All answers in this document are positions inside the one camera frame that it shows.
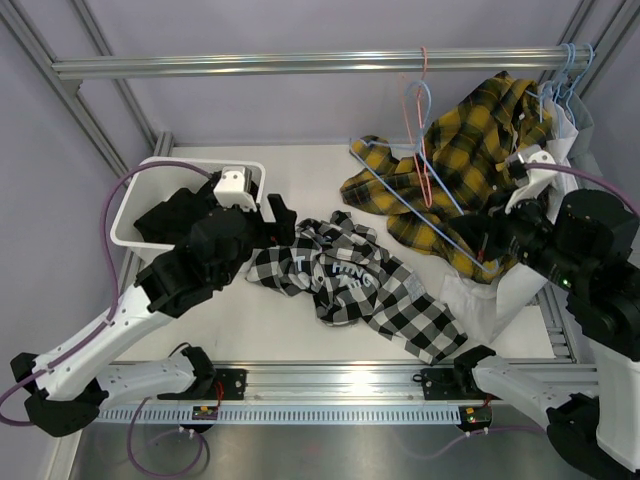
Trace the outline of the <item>pink wire hanger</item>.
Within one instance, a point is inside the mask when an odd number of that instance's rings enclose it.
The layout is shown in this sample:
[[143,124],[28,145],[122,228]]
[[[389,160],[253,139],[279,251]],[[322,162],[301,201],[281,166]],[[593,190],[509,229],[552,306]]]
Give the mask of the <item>pink wire hanger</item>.
[[407,140],[413,148],[413,161],[423,202],[426,207],[431,207],[433,204],[433,193],[429,179],[429,169],[425,163],[426,144],[424,135],[426,120],[428,119],[432,105],[432,95],[428,85],[425,83],[428,67],[428,50],[425,46],[421,46],[420,52],[422,56],[420,78],[410,83],[405,74],[400,74],[398,76],[398,89]]

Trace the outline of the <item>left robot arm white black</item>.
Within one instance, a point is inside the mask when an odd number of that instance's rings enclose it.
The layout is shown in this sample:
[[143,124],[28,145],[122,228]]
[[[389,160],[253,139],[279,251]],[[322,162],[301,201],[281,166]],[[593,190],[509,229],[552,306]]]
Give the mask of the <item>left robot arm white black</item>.
[[200,347],[186,347],[159,361],[129,366],[112,362],[146,335],[210,300],[233,281],[254,250],[292,244],[296,212],[278,194],[267,199],[271,222],[259,210],[215,205],[173,249],[137,274],[114,309],[46,354],[14,357],[16,386],[29,394],[24,425],[64,437],[128,402],[208,396],[216,371]]

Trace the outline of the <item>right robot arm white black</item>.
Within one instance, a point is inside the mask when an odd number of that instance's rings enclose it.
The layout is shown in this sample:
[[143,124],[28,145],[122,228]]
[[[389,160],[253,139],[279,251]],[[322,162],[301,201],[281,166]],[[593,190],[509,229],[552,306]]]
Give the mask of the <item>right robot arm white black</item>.
[[567,294],[566,308],[593,351],[598,393],[559,392],[487,347],[454,361],[462,396],[491,395],[535,421],[556,452],[595,479],[639,476],[639,269],[629,262],[637,214],[611,193],[565,195],[550,221],[540,202],[497,206],[454,219],[484,259],[504,255]]

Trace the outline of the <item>black white checkered shirt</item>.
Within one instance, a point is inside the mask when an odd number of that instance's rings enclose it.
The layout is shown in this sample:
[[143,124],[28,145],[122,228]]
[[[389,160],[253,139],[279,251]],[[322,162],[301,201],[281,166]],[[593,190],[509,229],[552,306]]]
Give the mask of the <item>black white checkered shirt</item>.
[[415,271],[378,244],[374,229],[355,223],[344,211],[333,212],[328,220],[301,221],[293,243],[257,253],[246,278],[288,297],[307,293],[325,325],[364,322],[429,365],[452,355],[468,339]]

